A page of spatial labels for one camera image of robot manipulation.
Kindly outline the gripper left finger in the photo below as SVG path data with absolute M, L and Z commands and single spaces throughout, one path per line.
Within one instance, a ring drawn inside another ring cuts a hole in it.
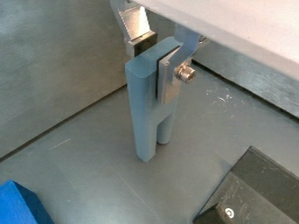
M 145 7 L 132 0 L 109 0 L 116 21 L 124 34 L 125 53 L 133 58 L 157 42 L 151 30 Z

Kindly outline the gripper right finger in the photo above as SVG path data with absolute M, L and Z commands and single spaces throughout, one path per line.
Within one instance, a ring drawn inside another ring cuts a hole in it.
M 181 84 L 188 84 L 193 80 L 192 56 L 207 45 L 207 38 L 176 24 L 173 43 L 175 48 L 157 60 L 156 65 L 156 98 L 163 104 L 168 103 L 180 93 Z

